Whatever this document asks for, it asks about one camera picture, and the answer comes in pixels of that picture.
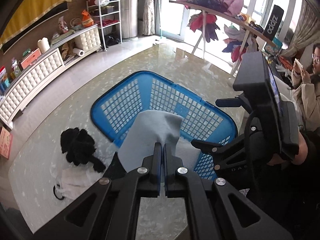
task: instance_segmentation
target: yellow cloth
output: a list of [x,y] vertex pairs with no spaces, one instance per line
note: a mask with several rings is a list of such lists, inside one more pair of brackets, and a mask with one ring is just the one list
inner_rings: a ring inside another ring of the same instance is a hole
[[21,33],[52,8],[71,0],[23,0],[10,19],[0,38],[0,49],[4,43]]

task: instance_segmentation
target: white tufted cabinet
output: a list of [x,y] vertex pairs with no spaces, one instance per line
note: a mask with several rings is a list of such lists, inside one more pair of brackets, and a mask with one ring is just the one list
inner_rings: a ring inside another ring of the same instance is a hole
[[[59,46],[68,40],[75,39],[76,46],[85,54],[65,65]],[[26,68],[8,88],[4,100],[0,104],[0,119],[9,128],[13,128],[12,119],[52,80],[73,64],[101,48],[99,31],[94,25],[65,38],[52,46],[41,58]]]

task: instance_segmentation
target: toilet paper roll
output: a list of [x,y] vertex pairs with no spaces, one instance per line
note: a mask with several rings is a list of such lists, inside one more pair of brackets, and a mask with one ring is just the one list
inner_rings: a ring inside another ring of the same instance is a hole
[[41,53],[45,53],[48,49],[50,49],[48,38],[44,37],[42,40],[39,40],[38,47]]
[[83,56],[84,55],[84,51],[82,49],[74,48],[72,50],[72,52],[76,53],[78,56]]

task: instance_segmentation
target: stainless steel column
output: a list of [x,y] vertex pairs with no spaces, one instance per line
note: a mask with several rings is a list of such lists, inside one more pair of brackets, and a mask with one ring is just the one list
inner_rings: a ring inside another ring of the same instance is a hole
[[122,38],[138,35],[138,0],[121,0]]

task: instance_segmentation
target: smartphone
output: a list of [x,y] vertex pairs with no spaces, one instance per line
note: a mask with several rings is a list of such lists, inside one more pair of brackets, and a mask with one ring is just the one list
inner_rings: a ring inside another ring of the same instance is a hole
[[294,61],[297,63],[297,65],[298,65],[298,67],[300,68],[300,70],[303,70],[303,66],[302,66],[302,64],[300,63],[300,61],[299,61],[298,59],[295,59]]

